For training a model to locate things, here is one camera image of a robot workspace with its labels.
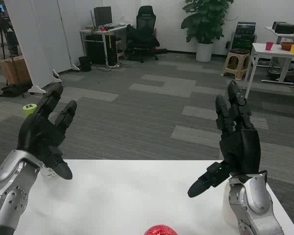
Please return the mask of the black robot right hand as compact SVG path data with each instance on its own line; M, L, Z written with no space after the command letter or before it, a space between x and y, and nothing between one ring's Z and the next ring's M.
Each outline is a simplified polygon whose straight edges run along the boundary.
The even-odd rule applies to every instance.
M259 172L261 147L258 131L251 122L247 99L238 84L232 80L227 87L228 108L222 95L216 97L217 128L221 130L220 149L224 160L213 163L189 188L194 198L210 187L217 187L230 175L248 175Z

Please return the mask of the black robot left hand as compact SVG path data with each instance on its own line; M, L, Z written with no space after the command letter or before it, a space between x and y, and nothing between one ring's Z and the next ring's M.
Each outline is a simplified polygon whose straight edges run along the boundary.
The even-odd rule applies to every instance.
M49 115L61 99L62 92L63 86L57 83L41 98L36 110L27 116L20 128L17 149L32 154L61 178L71 180L73 174L63 160L59 146L74 119L77 102L71 100L55 123L49 121Z

